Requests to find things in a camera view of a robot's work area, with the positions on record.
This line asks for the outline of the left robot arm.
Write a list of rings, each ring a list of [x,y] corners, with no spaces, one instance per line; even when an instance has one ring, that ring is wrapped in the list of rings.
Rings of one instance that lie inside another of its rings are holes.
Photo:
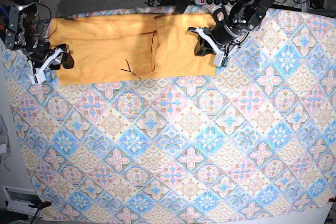
[[[52,44],[64,42],[75,65],[68,81],[136,76],[213,75],[209,54],[259,26],[274,0],[239,0],[212,14],[125,14],[52,21]]]

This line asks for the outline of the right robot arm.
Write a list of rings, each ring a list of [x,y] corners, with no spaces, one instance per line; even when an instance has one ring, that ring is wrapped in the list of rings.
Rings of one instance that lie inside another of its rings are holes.
[[[11,1],[14,2],[12,6],[1,6],[1,40],[6,49],[20,50],[27,57],[32,84],[46,81],[48,69],[73,68],[74,59],[66,44],[51,48],[50,43],[41,38],[51,22],[38,17],[37,6],[45,5],[40,0]]]

